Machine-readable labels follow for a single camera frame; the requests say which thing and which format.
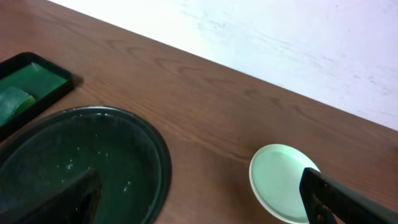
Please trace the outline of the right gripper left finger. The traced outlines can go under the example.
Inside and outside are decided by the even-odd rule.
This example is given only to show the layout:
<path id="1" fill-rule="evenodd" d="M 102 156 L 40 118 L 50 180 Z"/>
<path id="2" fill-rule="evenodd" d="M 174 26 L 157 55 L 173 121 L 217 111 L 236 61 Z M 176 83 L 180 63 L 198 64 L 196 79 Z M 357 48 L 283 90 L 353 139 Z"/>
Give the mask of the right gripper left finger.
<path id="1" fill-rule="evenodd" d="M 102 196 L 100 175 L 88 169 L 48 192 L 1 213 L 1 223 L 92 223 Z"/>

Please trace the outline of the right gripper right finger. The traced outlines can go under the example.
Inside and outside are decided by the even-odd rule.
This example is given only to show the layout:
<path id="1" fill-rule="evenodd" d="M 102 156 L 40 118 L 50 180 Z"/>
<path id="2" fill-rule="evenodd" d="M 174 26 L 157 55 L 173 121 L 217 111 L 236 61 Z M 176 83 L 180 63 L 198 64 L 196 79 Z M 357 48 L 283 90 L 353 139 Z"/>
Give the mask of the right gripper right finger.
<path id="1" fill-rule="evenodd" d="M 299 185 L 310 224 L 397 224 L 397 213 L 357 194 L 313 168 L 305 168 Z"/>

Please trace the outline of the mint plate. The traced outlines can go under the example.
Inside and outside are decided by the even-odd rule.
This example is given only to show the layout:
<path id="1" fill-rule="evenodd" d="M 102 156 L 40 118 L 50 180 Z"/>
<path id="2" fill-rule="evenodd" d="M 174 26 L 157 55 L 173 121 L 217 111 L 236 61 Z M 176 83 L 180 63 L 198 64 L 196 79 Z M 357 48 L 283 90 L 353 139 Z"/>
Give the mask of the mint plate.
<path id="1" fill-rule="evenodd" d="M 299 191 L 304 169 L 319 170 L 299 150 L 284 144 L 260 148 L 249 165 L 249 181 L 258 202 L 274 217 L 286 223 L 308 223 Z"/>

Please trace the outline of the green scouring sponge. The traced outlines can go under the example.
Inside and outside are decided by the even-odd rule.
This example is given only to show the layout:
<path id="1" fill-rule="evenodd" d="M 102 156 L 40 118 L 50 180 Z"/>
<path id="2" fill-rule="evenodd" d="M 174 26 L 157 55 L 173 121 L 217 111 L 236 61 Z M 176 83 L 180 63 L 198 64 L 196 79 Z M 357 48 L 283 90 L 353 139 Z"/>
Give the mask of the green scouring sponge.
<path id="1" fill-rule="evenodd" d="M 1 126 L 36 102 L 27 92 L 10 86 L 1 92 Z"/>

